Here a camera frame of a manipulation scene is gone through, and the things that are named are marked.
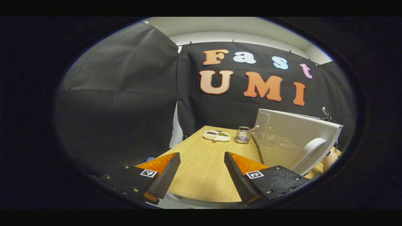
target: pen holder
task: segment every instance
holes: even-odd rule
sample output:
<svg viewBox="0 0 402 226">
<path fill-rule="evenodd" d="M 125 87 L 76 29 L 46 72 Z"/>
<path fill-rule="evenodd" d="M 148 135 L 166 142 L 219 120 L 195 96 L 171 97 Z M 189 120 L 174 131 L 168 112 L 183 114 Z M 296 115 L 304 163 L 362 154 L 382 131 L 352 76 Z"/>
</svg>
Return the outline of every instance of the pen holder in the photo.
<svg viewBox="0 0 402 226">
<path fill-rule="evenodd" d="M 250 138 L 251 138 L 250 127 L 240 126 L 237 129 L 237 134 L 236 134 L 236 142 L 237 143 L 247 144 L 250 141 Z"/>
</svg>

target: green food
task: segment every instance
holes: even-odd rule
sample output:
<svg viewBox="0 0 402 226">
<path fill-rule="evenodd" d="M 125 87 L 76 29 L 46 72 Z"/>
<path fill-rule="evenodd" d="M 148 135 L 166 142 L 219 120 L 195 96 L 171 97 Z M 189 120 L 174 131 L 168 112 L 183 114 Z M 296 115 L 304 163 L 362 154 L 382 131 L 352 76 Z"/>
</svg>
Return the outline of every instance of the green food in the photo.
<svg viewBox="0 0 402 226">
<path fill-rule="evenodd" d="M 229 135 L 224 134 L 224 133 L 218 133 L 219 136 L 224 136 L 224 137 L 228 137 Z"/>
</svg>

